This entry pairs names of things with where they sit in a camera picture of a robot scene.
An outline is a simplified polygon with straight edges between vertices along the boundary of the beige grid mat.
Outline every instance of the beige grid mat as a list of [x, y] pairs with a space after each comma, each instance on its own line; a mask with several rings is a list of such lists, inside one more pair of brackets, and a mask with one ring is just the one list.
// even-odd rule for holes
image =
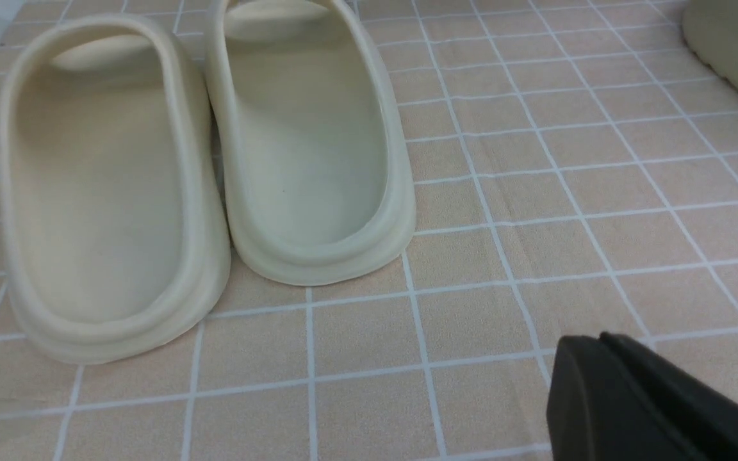
[[[197, 60], [208, 0], [28, 3], [151, 15]], [[0, 243], [0, 459], [550, 459], [562, 334], [626, 332], [738, 401], [738, 93], [682, 1], [357, 0], [392, 75], [418, 232], [302, 289], [234, 261], [207, 321], [74, 367], [33, 352]]]

